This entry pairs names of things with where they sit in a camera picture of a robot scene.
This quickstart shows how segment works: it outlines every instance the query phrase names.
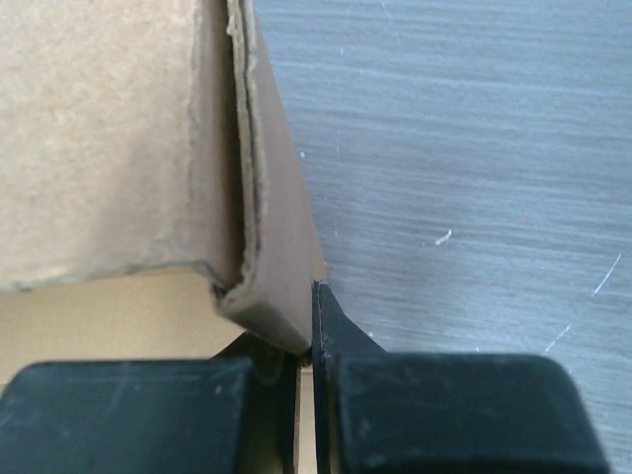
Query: gray metal surface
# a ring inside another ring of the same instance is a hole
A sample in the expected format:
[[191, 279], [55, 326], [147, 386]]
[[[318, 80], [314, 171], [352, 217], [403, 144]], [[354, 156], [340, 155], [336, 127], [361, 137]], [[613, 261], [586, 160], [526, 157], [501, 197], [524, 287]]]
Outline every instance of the gray metal surface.
[[632, 2], [259, 10], [349, 315], [389, 350], [558, 359], [632, 472]]

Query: scratch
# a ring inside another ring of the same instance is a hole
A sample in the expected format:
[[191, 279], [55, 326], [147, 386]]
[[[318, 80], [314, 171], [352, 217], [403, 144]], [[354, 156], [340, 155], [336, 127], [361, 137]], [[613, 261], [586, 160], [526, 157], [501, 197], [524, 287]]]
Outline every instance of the scratch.
[[347, 7], [347, 18], [345, 19], [345, 30], [349, 28], [349, 16], [351, 15], [351, 13], [352, 13], [352, 6], [349, 5]]
[[564, 335], [566, 333], [569, 332], [569, 330], [571, 329], [571, 325], [569, 324], [564, 331], [562, 331], [560, 334], [557, 335], [557, 338], [555, 338], [553, 341], [551, 341], [551, 344], [549, 344], [546, 349], [544, 350], [544, 352], [542, 353], [543, 356], [545, 356], [551, 349], [553, 349], [553, 346], [555, 346], [557, 344], [557, 342], [562, 339], [564, 337]]
[[616, 264], [619, 263], [619, 260], [621, 260], [621, 253], [620, 252], [619, 252], [619, 256], [614, 261], [614, 264], [612, 264], [612, 267], [610, 267], [610, 270], [608, 271], [608, 273], [603, 277], [603, 280], [601, 281], [599, 286], [597, 288], [595, 288], [594, 291], [592, 292], [592, 296], [595, 296], [597, 293], [599, 293], [599, 290], [601, 289], [601, 287], [605, 285], [605, 283], [610, 278], [610, 275], [612, 275], [612, 271], [614, 270], [614, 267], [616, 267]]
[[386, 4], [383, 1], [380, 1], [379, 3], [382, 4], [382, 10], [384, 10], [384, 13], [386, 14], [386, 18], [388, 18], [388, 23], [390, 23], [391, 27], [394, 30], [395, 37], [397, 37], [397, 39], [399, 39], [399, 32], [397, 32], [397, 30], [395, 30], [395, 25], [393, 24], [393, 17], [391, 17], [390, 12], [386, 8]]
[[435, 245], [441, 245], [443, 242], [447, 242], [449, 238], [452, 236], [452, 229], [448, 229], [447, 234], [443, 237], [440, 237], [434, 241]]
[[127, 364], [127, 362], [124, 362], [122, 365], [122, 375], [120, 376], [120, 380], [118, 381], [115, 391], [112, 393], [110, 404], [108, 405], [108, 408], [106, 409], [106, 415], [109, 415], [119, 404], [120, 397], [122, 396], [122, 393], [125, 391], [125, 387], [128, 381], [129, 381], [129, 365]]

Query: cardboard box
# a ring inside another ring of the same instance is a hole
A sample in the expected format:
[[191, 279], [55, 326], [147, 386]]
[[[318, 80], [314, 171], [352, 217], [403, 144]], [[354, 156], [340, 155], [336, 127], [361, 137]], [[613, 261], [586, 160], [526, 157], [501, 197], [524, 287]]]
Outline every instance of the cardboard box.
[[307, 350], [325, 266], [251, 0], [0, 11], [0, 392], [37, 360], [208, 357], [241, 327]]

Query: brown cardboard flap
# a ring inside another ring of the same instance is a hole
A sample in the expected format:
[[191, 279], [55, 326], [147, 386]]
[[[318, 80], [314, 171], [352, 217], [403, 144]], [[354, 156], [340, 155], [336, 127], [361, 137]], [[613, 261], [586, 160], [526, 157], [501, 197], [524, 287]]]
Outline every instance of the brown cardboard flap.
[[220, 311], [295, 353], [311, 345], [311, 285], [324, 277], [300, 163], [251, 0], [228, 1], [241, 143], [243, 281]]

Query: beige surface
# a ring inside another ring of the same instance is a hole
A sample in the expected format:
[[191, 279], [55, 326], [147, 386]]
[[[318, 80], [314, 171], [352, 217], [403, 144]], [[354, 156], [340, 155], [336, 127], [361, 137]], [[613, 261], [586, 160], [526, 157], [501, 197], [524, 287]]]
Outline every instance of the beige surface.
[[211, 357], [242, 330], [212, 314], [207, 287], [172, 272], [0, 295], [0, 384], [39, 360]]

